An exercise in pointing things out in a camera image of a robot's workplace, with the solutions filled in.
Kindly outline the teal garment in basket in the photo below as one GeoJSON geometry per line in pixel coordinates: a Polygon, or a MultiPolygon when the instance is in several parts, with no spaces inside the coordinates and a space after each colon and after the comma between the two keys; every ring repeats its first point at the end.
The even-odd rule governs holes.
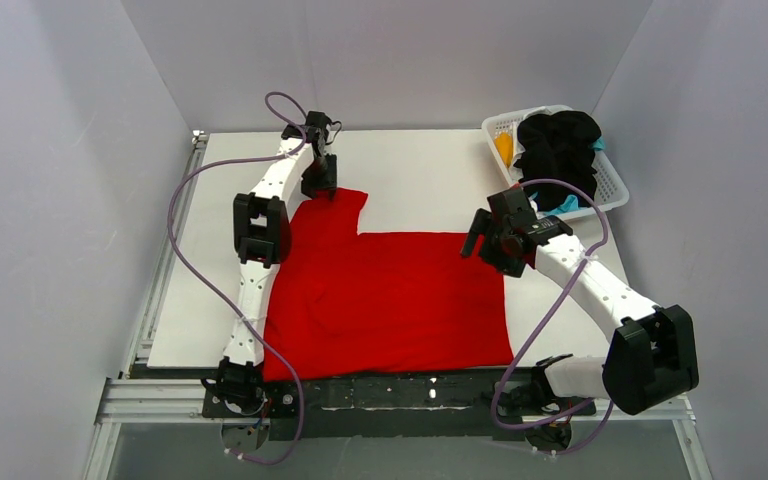
{"type": "MultiPolygon", "coordinates": [[[[596,151],[603,151],[604,139],[597,138],[589,146],[558,142],[549,152],[547,147],[534,148],[529,156],[531,175],[523,181],[533,178],[556,178],[580,189],[587,196],[595,199],[596,185],[593,161],[596,151]]],[[[582,197],[567,188],[555,184],[541,184],[526,189],[538,210],[547,215],[560,215],[587,207],[582,197]]]]}

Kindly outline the black garment in basket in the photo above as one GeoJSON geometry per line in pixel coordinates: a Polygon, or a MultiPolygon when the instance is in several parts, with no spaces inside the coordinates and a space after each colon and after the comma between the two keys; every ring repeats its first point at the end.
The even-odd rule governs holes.
{"type": "Polygon", "coordinates": [[[597,189],[594,144],[601,137],[599,125],[584,112],[534,114],[517,127],[516,139],[523,152],[513,166],[522,172],[522,182],[561,180],[594,198],[597,189]]]}

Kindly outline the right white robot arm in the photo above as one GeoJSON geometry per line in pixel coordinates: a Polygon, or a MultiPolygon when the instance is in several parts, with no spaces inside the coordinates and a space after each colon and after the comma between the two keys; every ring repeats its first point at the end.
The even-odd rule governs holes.
{"type": "Polygon", "coordinates": [[[561,304],[572,299],[599,327],[609,347],[603,357],[564,354],[539,361],[524,388],[541,408],[565,398],[605,399],[639,414],[699,384],[693,320],[681,306],[660,306],[635,292],[597,260],[556,216],[540,217],[524,187],[512,186],[475,212],[461,249],[497,272],[519,278],[531,268],[562,292],[517,352],[502,379],[509,380],[525,351],[561,304]]]}

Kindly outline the white plastic laundry basket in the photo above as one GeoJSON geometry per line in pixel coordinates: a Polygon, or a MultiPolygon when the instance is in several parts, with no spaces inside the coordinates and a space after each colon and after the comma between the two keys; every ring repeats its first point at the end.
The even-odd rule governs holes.
{"type": "MultiPolygon", "coordinates": [[[[562,104],[544,105],[497,114],[482,121],[481,131],[492,154],[494,166],[508,187],[513,186],[517,180],[522,178],[523,173],[513,164],[507,165],[505,163],[503,156],[496,147],[496,138],[503,133],[511,137],[513,142],[511,161],[514,161],[524,152],[524,147],[516,139],[516,129],[520,122],[535,114],[549,115],[570,110],[571,107],[562,104]]],[[[604,151],[595,152],[593,167],[597,182],[595,202],[599,208],[603,212],[608,212],[625,205],[629,200],[629,191],[604,151]]]]}

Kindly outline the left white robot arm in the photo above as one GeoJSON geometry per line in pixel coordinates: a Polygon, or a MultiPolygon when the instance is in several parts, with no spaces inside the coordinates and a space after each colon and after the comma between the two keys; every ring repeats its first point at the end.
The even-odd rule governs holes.
{"type": "Polygon", "coordinates": [[[258,369],[264,347],[255,336],[264,333],[272,287],[292,247],[290,198],[296,190],[309,198],[336,193],[337,157],[329,140],[335,124],[327,114],[312,110],[300,130],[286,126],[279,144],[284,157],[232,203],[240,273],[236,305],[243,318],[235,322],[215,379],[202,384],[216,403],[244,417],[262,414],[268,402],[258,369]]]}

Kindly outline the yellow garment in basket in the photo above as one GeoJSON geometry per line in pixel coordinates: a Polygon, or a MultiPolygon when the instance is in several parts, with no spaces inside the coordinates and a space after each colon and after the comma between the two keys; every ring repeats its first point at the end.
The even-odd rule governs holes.
{"type": "Polygon", "coordinates": [[[511,135],[507,132],[499,133],[494,138],[494,146],[504,166],[509,168],[514,154],[513,138],[511,135]]]}

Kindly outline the aluminium frame rail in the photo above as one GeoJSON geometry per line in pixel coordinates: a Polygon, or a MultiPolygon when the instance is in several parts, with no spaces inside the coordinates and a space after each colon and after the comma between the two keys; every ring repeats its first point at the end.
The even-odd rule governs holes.
{"type": "MultiPolygon", "coordinates": [[[[477,129],[369,130],[337,141],[340,177],[370,194],[363,230],[454,226],[465,209],[501,188],[484,135],[477,129]]],[[[711,472],[689,399],[654,410],[579,419],[594,441],[577,453],[547,457],[529,446],[488,437],[313,439],[275,467],[225,453],[222,422],[201,415],[202,389],[190,371],[136,370],[149,357],[167,290],[183,278],[163,245],[137,317],[126,371],[102,396],[84,475],[88,479],[707,479],[711,472]]]]}

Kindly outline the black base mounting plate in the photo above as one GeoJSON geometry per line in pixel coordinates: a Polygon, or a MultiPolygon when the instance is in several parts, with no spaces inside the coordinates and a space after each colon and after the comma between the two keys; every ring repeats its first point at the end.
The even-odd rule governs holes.
{"type": "Polygon", "coordinates": [[[490,437],[494,440],[535,439],[540,447],[566,449],[572,442],[571,418],[528,431],[514,425],[574,409],[573,418],[601,419],[603,401],[585,404],[579,397],[549,400],[528,390],[531,371],[519,368],[506,384],[497,415],[491,399],[502,375],[499,368],[360,373],[296,385],[291,380],[258,380],[243,376],[250,405],[237,407],[217,395],[214,369],[151,369],[138,365],[136,380],[181,380],[195,389],[197,419],[219,420],[236,444],[265,441],[361,436],[366,438],[490,437]]]}

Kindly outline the red t-shirt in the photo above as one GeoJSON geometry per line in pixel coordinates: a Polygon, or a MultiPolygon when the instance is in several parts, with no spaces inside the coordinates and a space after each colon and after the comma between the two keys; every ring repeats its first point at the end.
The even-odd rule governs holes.
{"type": "Polygon", "coordinates": [[[461,233],[362,233],[365,193],[304,201],[269,301],[268,381],[500,366],[512,360],[503,277],[461,233]]]}

